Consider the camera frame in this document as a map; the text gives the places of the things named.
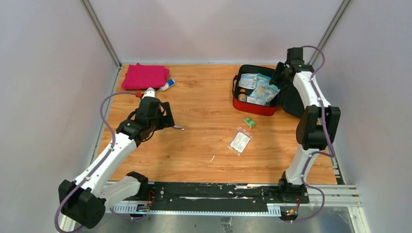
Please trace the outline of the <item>black handled scissors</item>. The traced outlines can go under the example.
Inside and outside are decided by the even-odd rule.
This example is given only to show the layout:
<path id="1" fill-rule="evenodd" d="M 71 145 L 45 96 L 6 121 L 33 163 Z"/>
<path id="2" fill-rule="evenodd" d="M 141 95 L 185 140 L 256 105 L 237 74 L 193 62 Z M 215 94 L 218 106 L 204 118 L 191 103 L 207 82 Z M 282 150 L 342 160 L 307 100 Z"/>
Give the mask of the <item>black handled scissors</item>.
<path id="1" fill-rule="evenodd" d="M 173 129 L 177 129 L 177 130 L 182 130 L 182 131 L 185 130 L 185 128 L 182 127 L 182 126 L 173 126 L 172 128 L 173 128 Z"/>

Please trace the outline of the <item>teal edged small packet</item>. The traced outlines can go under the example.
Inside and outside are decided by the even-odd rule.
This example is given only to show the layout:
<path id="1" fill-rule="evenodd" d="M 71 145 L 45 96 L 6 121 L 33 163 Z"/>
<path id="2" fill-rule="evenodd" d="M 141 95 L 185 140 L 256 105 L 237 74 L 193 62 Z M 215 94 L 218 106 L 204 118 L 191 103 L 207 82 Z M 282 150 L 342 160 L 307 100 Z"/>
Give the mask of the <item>teal edged small packet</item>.
<path id="1" fill-rule="evenodd" d="M 280 89 L 279 89 L 276 85 L 274 85 L 274 84 L 269 85 L 268 88 L 271 89 L 271 91 L 272 91 L 275 95 L 277 95 L 277 94 L 280 92 Z"/>

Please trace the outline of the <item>blue cotton swab packet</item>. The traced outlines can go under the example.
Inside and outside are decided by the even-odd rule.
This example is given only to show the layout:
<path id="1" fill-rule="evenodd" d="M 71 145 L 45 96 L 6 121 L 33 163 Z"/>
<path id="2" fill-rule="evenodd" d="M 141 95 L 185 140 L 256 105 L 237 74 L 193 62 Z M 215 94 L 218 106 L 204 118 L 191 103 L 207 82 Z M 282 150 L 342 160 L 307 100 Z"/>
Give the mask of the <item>blue cotton swab packet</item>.
<path id="1" fill-rule="evenodd" d="M 268 88 L 270 77 L 257 74 L 257 86 L 250 94 L 250 97 L 259 98 L 266 102 L 271 102 L 277 95 L 275 95 L 271 89 Z"/>

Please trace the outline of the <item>black red medicine case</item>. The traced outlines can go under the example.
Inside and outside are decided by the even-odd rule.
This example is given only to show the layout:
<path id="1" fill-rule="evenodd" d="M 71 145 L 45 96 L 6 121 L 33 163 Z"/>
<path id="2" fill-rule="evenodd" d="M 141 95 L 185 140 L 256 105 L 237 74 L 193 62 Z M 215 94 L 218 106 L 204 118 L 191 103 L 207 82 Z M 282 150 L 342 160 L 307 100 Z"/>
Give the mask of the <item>black red medicine case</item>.
<path id="1" fill-rule="evenodd" d="M 271 78 L 275 73 L 275 69 L 256 65 L 242 65 L 239 68 L 238 74 L 234 77 L 232 84 L 233 107 L 235 109 L 262 116 L 272 116 L 278 107 L 282 107 L 286 113 L 294 117 L 300 118 L 303 115 L 304 106 L 302 100 L 300 99 L 298 91 L 292 85 L 281 89 L 280 93 L 278 93 L 274 99 L 263 105 L 241 101 L 240 97 L 242 94 L 248 97 L 252 93 L 251 89 L 240 87 L 240 77 L 246 73 L 260 73 Z"/>

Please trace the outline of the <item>white blue paper packet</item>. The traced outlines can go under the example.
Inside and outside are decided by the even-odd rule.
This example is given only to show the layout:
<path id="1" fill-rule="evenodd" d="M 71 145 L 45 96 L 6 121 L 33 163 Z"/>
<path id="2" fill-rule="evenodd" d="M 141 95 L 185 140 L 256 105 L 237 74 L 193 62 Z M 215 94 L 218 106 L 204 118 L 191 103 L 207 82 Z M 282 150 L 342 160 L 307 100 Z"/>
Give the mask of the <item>white blue paper packet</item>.
<path id="1" fill-rule="evenodd" d="M 257 74 L 243 73 L 240 76 L 238 86 L 244 89 L 255 89 L 257 86 Z"/>

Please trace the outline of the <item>clear bag small sachets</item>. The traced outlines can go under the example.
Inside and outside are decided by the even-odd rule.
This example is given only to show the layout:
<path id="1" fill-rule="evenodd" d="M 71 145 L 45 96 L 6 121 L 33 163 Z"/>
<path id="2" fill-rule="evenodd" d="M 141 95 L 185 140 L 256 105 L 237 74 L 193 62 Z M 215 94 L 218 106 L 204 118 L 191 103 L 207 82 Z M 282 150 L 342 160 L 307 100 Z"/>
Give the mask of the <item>clear bag small sachets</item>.
<path id="1" fill-rule="evenodd" d="M 266 106 L 266 104 L 267 104 L 267 102 L 265 100 L 250 97 L 250 96 L 247 97 L 246 102 L 251 103 L 251 104 L 262 105 L 262 106 Z"/>

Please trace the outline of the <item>white tube blue label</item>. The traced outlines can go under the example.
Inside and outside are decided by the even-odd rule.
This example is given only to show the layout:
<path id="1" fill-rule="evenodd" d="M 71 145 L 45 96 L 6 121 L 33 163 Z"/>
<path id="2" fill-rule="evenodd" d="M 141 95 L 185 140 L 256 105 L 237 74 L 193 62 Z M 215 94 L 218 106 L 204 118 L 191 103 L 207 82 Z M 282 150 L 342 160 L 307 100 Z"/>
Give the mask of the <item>white tube blue label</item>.
<path id="1" fill-rule="evenodd" d="M 167 89 L 171 88 L 172 86 L 174 86 L 176 84 L 174 79 L 169 79 L 165 85 L 163 87 L 160 87 L 159 90 L 160 91 L 166 91 Z"/>

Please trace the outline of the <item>brown medicine bottle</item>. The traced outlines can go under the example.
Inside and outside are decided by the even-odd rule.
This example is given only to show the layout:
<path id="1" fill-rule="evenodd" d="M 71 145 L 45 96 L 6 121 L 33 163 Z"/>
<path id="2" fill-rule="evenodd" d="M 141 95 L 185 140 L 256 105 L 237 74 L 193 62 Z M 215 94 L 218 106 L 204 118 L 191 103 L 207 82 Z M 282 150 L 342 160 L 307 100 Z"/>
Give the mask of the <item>brown medicine bottle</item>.
<path id="1" fill-rule="evenodd" d="M 247 95 L 246 95 L 246 90 L 245 90 L 245 89 L 241 89 L 241 90 L 239 91 L 238 100 L 239 100 L 239 101 L 242 101 L 242 102 L 246 102 L 246 101 L 247 101 Z"/>

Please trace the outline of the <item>small green box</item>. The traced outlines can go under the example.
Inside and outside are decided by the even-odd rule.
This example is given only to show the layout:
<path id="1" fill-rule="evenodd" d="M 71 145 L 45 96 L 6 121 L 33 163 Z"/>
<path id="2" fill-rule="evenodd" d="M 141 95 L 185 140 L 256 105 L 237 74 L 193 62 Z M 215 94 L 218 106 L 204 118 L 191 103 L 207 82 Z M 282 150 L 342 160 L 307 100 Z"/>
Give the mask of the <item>small green box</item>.
<path id="1" fill-rule="evenodd" d="M 245 117 L 244 119 L 243 119 L 243 122 L 250 128 L 250 129 L 252 129 L 252 128 L 254 128 L 257 124 L 256 124 L 256 122 L 251 118 L 251 117 Z"/>

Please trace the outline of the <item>clear bag white gauze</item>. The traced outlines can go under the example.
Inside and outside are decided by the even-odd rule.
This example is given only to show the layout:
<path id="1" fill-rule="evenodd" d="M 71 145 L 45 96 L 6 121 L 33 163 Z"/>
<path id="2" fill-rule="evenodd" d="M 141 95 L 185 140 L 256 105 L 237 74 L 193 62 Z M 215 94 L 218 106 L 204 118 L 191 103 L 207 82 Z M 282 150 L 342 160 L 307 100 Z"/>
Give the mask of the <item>clear bag white gauze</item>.
<path id="1" fill-rule="evenodd" d="M 244 128 L 238 126 L 235 129 L 234 135 L 230 143 L 228 144 L 227 148 L 235 153 L 237 156 L 240 156 L 251 139 L 253 138 L 253 134 Z"/>

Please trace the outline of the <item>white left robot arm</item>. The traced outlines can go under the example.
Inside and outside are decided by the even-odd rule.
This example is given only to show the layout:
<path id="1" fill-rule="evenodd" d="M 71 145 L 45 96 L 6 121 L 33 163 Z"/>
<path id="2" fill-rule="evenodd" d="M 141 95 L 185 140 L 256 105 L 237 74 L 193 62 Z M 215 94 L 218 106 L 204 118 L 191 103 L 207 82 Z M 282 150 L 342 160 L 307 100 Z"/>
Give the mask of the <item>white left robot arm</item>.
<path id="1" fill-rule="evenodd" d="M 105 212 L 120 201 L 134 197 L 144 200 L 150 194 L 148 178 L 132 171 L 120 181 L 107 186 L 106 182 L 125 158 L 154 132 L 175 126 L 169 102 L 156 97 L 142 96 L 139 106 L 122 121 L 116 130 L 108 127 L 112 140 L 98 158 L 73 181 L 63 180 L 58 187 L 60 205 L 55 214 L 63 214 L 81 226 L 94 228 Z"/>

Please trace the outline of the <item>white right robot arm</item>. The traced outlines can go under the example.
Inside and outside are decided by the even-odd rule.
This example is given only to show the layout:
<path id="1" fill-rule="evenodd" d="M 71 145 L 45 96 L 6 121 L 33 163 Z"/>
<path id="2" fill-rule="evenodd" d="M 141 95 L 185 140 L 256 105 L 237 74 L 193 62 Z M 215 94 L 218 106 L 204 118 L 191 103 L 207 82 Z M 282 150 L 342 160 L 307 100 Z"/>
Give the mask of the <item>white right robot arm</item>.
<path id="1" fill-rule="evenodd" d="M 308 173 L 318 155 L 328 149 L 326 155 L 335 156 L 332 143 L 341 116 L 340 108 L 332 106 L 317 83 L 319 69 L 306 64 L 303 53 L 304 47 L 289 48 L 286 61 L 278 63 L 270 80 L 281 90 L 293 86 L 304 106 L 296 128 L 297 151 L 278 182 L 278 198 L 286 203 L 304 194 Z"/>

